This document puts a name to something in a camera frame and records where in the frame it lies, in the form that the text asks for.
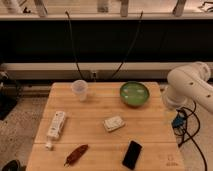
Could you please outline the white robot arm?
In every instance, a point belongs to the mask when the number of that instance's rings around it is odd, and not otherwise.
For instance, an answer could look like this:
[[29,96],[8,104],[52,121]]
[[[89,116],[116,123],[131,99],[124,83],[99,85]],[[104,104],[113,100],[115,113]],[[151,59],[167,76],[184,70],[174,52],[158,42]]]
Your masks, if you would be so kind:
[[191,99],[213,114],[213,86],[207,83],[210,76],[210,67],[204,62],[174,68],[167,75],[163,103],[172,110],[183,107]]

